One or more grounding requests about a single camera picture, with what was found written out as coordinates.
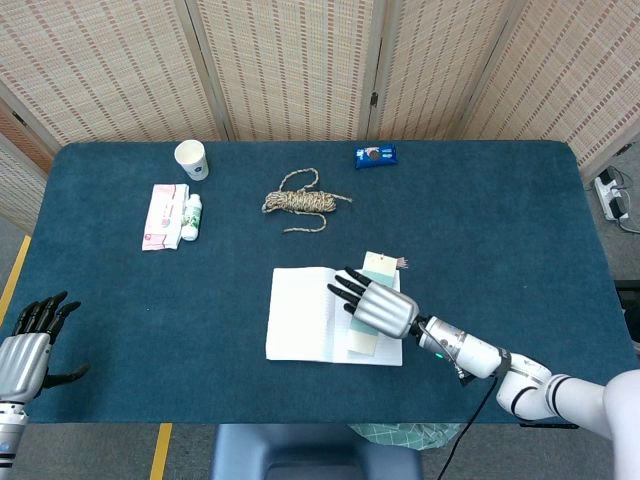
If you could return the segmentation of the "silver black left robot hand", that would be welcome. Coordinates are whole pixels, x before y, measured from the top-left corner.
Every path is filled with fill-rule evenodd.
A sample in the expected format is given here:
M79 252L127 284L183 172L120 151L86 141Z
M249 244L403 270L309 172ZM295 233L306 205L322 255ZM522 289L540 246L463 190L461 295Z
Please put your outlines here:
M49 372L49 357L67 317L80 301L63 304L62 291L34 301L19 314L11 334L1 343L1 403L26 405L43 389L69 384L82 378L88 363L64 374Z

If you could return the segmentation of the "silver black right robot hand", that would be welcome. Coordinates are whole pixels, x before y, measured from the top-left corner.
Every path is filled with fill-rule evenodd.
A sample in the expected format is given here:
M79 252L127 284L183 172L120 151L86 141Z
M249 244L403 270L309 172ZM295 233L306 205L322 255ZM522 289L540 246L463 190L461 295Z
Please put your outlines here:
M420 316L414 300L350 267L337 273L327 289L354 319L390 338L405 338Z

